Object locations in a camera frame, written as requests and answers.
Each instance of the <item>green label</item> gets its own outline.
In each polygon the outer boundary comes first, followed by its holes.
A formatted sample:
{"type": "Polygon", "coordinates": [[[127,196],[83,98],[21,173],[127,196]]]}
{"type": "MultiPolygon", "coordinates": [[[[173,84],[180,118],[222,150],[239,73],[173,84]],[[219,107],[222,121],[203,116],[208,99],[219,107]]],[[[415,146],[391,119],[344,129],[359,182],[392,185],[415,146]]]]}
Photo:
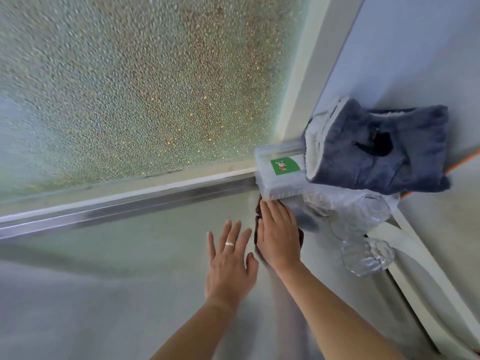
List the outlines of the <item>green label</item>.
{"type": "Polygon", "coordinates": [[[300,170],[299,165],[293,160],[286,156],[285,158],[273,159],[272,162],[273,170],[275,175],[279,176],[281,174],[287,174],[292,172],[298,172],[300,170]]]}

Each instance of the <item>plastic container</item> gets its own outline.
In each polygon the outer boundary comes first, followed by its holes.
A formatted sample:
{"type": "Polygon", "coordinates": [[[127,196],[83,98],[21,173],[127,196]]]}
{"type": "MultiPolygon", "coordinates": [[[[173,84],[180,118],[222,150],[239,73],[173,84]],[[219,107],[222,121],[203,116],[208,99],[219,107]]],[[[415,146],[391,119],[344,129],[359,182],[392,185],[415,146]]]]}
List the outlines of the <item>plastic container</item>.
{"type": "Polygon", "coordinates": [[[255,149],[255,177],[266,201],[302,194],[308,185],[305,173],[305,145],[288,141],[255,149]]]}

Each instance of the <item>frosted glass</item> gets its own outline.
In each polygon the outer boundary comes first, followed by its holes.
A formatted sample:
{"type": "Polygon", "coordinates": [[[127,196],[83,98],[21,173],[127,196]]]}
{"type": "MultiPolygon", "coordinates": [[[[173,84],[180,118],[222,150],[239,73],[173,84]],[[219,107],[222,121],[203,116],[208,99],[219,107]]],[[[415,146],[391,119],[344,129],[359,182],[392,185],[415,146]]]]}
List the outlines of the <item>frosted glass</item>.
{"type": "Polygon", "coordinates": [[[250,157],[309,0],[0,0],[0,200],[250,157]]]}

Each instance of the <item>right hand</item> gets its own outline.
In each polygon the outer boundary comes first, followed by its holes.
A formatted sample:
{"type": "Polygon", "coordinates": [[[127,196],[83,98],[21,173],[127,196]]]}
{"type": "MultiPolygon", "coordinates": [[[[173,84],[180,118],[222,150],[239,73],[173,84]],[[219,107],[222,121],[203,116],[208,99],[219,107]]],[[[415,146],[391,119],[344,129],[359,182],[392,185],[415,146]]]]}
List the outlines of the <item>right hand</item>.
{"type": "Polygon", "coordinates": [[[257,247],[277,274],[301,264],[297,221],[278,200],[260,201],[257,247]]]}

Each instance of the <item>blue towel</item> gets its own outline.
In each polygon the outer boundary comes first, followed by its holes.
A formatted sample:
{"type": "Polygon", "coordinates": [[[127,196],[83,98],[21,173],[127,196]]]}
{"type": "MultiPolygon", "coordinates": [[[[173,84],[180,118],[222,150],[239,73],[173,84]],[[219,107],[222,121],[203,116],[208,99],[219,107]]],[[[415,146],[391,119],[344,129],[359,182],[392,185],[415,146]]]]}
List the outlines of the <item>blue towel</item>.
{"type": "Polygon", "coordinates": [[[385,195],[445,191],[447,124],[442,105],[368,110],[335,99],[303,134],[307,181],[385,195]]]}

